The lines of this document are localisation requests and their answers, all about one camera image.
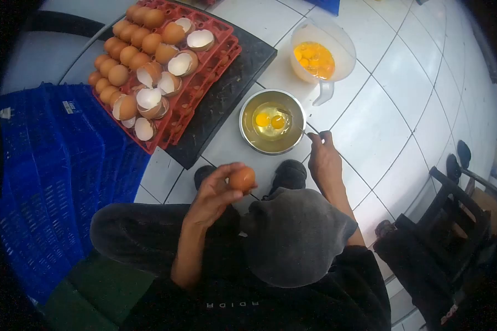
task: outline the stainless steel bowl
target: stainless steel bowl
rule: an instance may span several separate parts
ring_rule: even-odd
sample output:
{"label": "stainless steel bowl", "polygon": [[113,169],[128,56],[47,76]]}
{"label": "stainless steel bowl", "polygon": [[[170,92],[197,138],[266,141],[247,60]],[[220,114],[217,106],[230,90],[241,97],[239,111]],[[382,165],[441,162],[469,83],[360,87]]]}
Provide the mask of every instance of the stainless steel bowl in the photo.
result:
{"label": "stainless steel bowl", "polygon": [[[257,107],[265,102],[278,102],[284,105],[292,116],[289,132],[279,140],[263,139],[252,122],[252,115]],[[281,89],[264,89],[252,95],[243,104],[239,112],[239,130],[252,149],[266,155],[280,155],[292,150],[302,139],[302,131],[306,129],[306,115],[297,98]]]}

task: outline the hand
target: hand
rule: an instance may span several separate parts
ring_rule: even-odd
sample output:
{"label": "hand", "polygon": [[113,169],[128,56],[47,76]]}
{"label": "hand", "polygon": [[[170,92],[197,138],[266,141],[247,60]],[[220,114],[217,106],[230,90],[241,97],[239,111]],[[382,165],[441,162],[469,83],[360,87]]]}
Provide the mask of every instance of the hand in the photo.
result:
{"label": "hand", "polygon": [[342,159],[333,146],[331,131],[322,131],[320,136],[310,132],[307,136],[313,142],[308,167],[313,180],[324,194],[324,191],[342,185]]}
{"label": "hand", "polygon": [[201,184],[190,210],[184,218],[185,224],[200,225],[208,229],[223,214],[231,203],[243,198],[243,192],[232,189],[226,178],[245,165],[241,162],[223,164]]}

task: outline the plastic measuring jug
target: plastic measuring jug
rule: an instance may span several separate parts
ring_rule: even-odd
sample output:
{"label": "plastic measuring jug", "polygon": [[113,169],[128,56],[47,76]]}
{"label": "plastic measuring jug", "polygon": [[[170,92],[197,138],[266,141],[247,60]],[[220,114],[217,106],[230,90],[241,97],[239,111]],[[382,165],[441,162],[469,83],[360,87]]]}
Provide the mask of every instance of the plastic measuring jug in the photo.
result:
{"label": "plastic measuring jug", "polygon": [[[330,51],[335,61],[335,71],[328,79],[313,76],[298,62],[293,50],[299,44],[318,42]],[[348,34],[330,18],[315,15],[300,23],[291,37],[290,59],[295,74],[308,83],[319,83],[320,95],[313,101],[313,106],[320,106],[331,99],[335,83],[346,78],[355,67],[357,57],[355,46]]]}

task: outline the red egg tray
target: red egg tray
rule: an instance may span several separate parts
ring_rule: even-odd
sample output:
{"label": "red egg tray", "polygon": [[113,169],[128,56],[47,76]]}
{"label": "red egg tray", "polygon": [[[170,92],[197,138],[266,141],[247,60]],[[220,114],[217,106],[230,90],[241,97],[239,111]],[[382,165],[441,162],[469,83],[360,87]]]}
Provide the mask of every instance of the red egg tray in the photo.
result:
{"label": "red egg tray", "polygon": [[[189,76],[182,78],[182,89],[179,94],[168,97],[170,108],[166,115],[161,119],[154,120],[156,133],[151,140],[143,142],[134,134],[134,129],[127,129],[123,124],[112,116],[112,109],[109,105],[104,104],[95,89],[92,90],[101,106],[118,123],[118,125],[129,135],[137,144],[140,145],[147,153],[152,154],[156,146],[166,149],[169,144],[176,145],[187,125],[190,123],[195,109],[202,98],[205,96],[211,85],[216,82],[225,72],[226,68],[241,53],[241,47],[238,45],[238,39],[232,36],[234,28],[213,17],[197,12],[188,7],[166,2],[163,0],[145,0],[139,1],[138,5],[150,8],[161,9],[165,14],[164,24],[152,32],[162,31],[166,25],[181,17],[187,17],[193,21],[196,30],[206,29],[213,33],[216,42],[212,49],[206,52],[196,52],[199,58],[199,66]],[[188,49],[186,40],[176,45],[180,50]],[[133,87],[138,86],[140,82],[133,71],[129,76],[127,83],[120,87],[120,91],[125,94],[131,94]]]}

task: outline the jug handle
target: jug handle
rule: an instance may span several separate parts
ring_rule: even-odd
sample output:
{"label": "jug handle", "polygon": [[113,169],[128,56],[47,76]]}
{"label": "jug handle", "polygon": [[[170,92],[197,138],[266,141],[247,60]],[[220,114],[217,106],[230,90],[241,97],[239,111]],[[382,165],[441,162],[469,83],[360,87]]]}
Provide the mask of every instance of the jug handle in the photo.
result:
{"label": "jug handle", "polygon": [[313,101],[313,106],[320,106],[333,97],[333,91],[335,90],[334,82],[320,81],[319,85],[320,94],[318,95],[318,98]]}

